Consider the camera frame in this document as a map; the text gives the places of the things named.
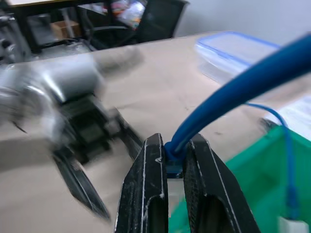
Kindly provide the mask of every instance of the thin blue wire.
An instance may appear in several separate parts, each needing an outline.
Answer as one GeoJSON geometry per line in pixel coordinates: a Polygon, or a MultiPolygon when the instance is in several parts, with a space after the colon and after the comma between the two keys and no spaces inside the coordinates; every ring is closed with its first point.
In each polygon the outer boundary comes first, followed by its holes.
{"type": "Polygon", "coordinates": [[[311,34],[288,45],[233,79],[201,103],[180,125],[171,142],[165,144],[167,156],[180,160],[189,140],[205,126],[235,107],[295,79],[311,70],[311,34]]]}
{"type": "Polygon", "coordinates": [[[288,128],[288,125],[284,118],[275,110],[255,103],[246,103],[246,105],[260,108],[268,111],[272,115],[274,115],[282,125],[284,130],[285,137],[285,146],[286,146],[286,154],[287,154],[287,175],[288,175],[288,186],[287,186],[287,207],[288,207],[288,218],[292,220],[296,220],[299,217],[299,207],[298,207],[298,197],[297,197],[297,188],[295,185],[295,156],[294,156],[294,148],[293,141],[291,139],[291,133],[288,128]]]}

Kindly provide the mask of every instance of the plastic food container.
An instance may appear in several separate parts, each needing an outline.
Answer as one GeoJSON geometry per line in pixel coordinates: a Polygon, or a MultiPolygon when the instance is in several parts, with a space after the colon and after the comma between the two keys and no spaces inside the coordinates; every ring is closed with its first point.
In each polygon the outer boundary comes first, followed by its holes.
{"type": "Polygon", "coordinates": [[[237,32],[202,37],[195,47],[200,56],[200,71],[221,85],[280,48],[237,32]]]}

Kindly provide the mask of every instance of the beige tabletop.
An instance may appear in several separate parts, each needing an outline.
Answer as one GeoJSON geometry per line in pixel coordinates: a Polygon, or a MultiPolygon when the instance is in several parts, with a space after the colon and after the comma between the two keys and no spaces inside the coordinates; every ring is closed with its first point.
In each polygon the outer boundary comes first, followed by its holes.
{"type": "MultiPolygon", "coordinates": [[[[93,53],[107,81],[103,105],[117,107],[143,137],[162,133],[164,141],[170,140],[192,110],[219,88],[198,70],[194,44],[200,36],[93,53]],[[128,62],[133,53],[136,56],[128,62]]],[[[305,77],[279,88],[264,103],[280,107],[310,92],[311,79],[305,77]]],[[[225,161],[264,134],[258,124],[263,115],[239,107],[201,133],[225,161]]],[[[8,124],[0,127],[0,232],[112,232],[121,184],[132,164],[124,146],[115,144],[111,153],[86,166],[112,215],[109,223],[94,217],[70,195],[49,157],[38,122],[29,121],[25,129],[28,134],[8,124]]],[[[169,190],[172,207],[182,195],[182,183],[170,181],[169,190]]]]}

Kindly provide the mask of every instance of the office chair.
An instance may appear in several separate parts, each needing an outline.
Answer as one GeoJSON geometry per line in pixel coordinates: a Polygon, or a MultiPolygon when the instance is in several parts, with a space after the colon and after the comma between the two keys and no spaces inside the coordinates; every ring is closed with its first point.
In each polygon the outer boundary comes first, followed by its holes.
{"type": "Polygon", "coordinates": [[[148,0],[136,30],[127,29],[125,38],[110,47],[172,38],[187,4],[185,0],[148,0]]]}

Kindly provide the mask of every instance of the green crate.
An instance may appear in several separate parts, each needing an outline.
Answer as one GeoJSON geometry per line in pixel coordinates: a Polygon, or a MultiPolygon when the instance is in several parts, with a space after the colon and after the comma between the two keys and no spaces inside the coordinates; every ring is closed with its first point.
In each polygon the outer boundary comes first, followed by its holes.
{"type": "MultiPolygon", "coordinates": [[[[311,226],[311,141],[291,132],[296,157],[300,218],[311,226]]],[[[286,216],[287,166],[283,129],[267,135],[226,165],[236,176],[262,233],[278,232],[278,217],[286,216]]],[[[189,233],[185,200],[172,213],[169,233],[189,233]]]]}

